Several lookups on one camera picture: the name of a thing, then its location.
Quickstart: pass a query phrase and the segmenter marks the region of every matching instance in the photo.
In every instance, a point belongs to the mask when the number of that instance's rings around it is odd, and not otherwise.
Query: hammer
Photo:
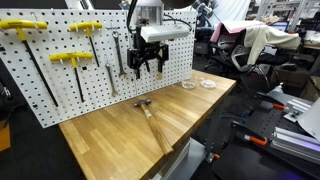
[[[163,152],[165,155],[168,155],[170,152],[173,151],[171,145],[168,142],[168,139],[166,138],[166,136],[164,135],[164,133],[161,131],[158,122],[156,121],[156,119],[152,116],[152,114],[150,113],[150,111],[147,108],[147,105],[151,104],[151,100],[150,99],[146,99],[146,100],[141,100],[137,103],[134,104],[135,107],[141,107],[142,110],[144,111],[149,125],[154,133],[154,135],[156,136]]]

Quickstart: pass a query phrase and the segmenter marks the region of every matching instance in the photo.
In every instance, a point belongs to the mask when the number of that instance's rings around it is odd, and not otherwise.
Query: wooden tabletop
[[[235,86],[235,81],[193,71],[198,86],[188,90],[177,83],[143,96],[59,124],[87,179],[147,179],[166,162],[141,108],[148,108],[174,149],[179,147]],[[211,79],[215,89],[201,87]]]

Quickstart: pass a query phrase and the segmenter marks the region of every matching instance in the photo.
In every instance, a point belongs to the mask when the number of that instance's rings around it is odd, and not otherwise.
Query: chair
[[[244,38],[246,35],[246,30],[242,30],[238,36],[235,38],[234,42],[228,41],[224,43],[220,43],[219,41],[217,44],[212,44],[212,47],[216,48],[218,52],[217,56],[211,56],[211,59],[214,63],[211,63],[205,67],[205,70],[210,66],[218,65],[222,69],[226,69],[228,72],[238,72],[238,73],[251,73],[254,69],[258,69],[258,71],[264,76],[267,84],[268,90],[270,90],[270,84],[266,74],[262,71],[259,67],[260,64],[267,64],[271,65],[273,70],[276,72],[274,66],[278,66],[284,64],[285,62],[289,61],[289,55],[283,53],[283,51],[277,52],[276,55],[271,55],[268,53],[261,53],[259,58],[254,65],[248,65],[247,60],[251,51],[251,48],[244,46]]]

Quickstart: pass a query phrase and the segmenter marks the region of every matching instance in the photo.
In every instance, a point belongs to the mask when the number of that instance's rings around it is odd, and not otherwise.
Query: yellow t-handle wrench
[[[82,53],[82,52],[62,53],[62,54],[54,54],[54,55],[49,56],[50,61],[60,61],[60,62],[62,62],[64,60],[71,61],[72,68],[74,69],[74,73],[76,75],[76,80],[77,80],[77,84],[78,84],[78,88],[79,88],[81,102],[84,102],[84,98],[83,98],[79,75],[78,75],[78,71],[77,71],[77,60],[91,59],[91,58],[92,58],[91,53]]]
[[[22,41],[22,43],[25,45],[30,57],[31,57],[31,60],[33,61],[45,87],[47,88],[47,91],[53,101],[53,103],[55,104],[56,107],[58,107],[58,102],[57,100],[55,99],[40,67],[39,67],[39,64],[38,62],[36,61],[36,58],[34,57],[32,51],[31,51],[31,48],[27,42],[27,38],[23,32],[22,29],[24,28],[28,28],[28,29],[47,29],[47,23],[45,22],[35,22],[35,21],[23,21],[23,20],[3,20],[3,21],[0,21],[0,29],[2,30],[9,30],[9,29],[16,29],[17,33],[18,33],[18,36],[20,38],[20,40]]]
[[[78,24],[72,24],[70,26],[70,31],[77,31],[78,32],[79,29],[85,29],[86,30],[87,36],[88,36],[88,38],[90,40],[90,44],[91,44],[91,48],[92,48],[92,51],[93,51],[93,54],[94,54],[94,58],[96,59],[98,67],[100,67],[98,56],[97,56],[97,53],[95,51],[95,48],[94,48],[94,45],[93,45],[93,41],[92,41],[92,35],[91,35],[91,30],[93,30],[94,28],[100,29],[100,28],[102,28],[102,24],[101,23],[97,23],[97,22],[83,22],[83,23],[78,23]]]

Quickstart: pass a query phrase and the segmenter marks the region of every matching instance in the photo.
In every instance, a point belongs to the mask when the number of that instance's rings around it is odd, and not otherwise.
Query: white pegboard
[[[124,101],[137,95],[171,85],[191,75],[193,56],[194,30],[189,37],[166,42],[170,46],[169,61],[164,66],[164,79],[156,80],[157,62],[150,61],[150,74],[141,68],[141,79],[135,80],[133,70],[127,66],[127,49],[129,35],[126,29],[126,12],[114,10],[1,10],[1,20],[29,20],[48,23],[48,29],[24,29],[32,52],[51,88],[59,107],[53,104],[26,48],[18,38],[14,29],[0,32],[0,46],[5,52],[0,58],[8,68],[19,86],[27,102],[38,118],[42,127],[63,122],[76,116]],[[166,12],[175,18],[190,22],[194,28],[196,14],[194,12]],[[69,26],[83,21],[100,22],[103,28],[94,30],[93,42],[100,63],[97,67],[95,59],[78,62],[82,92],[85,102],[80,100],[78,86],[71,63],[51,63],[49,55],[65,52],[90,52],[92,49],[84,31],[69,32]],[[118,77],[117,61],[112,26],[119,32],[123,67],[127,73],[125,79]],[[111,85],[105,68],[106,59],[110,62],[112,76],[118,96],[111,96]]]

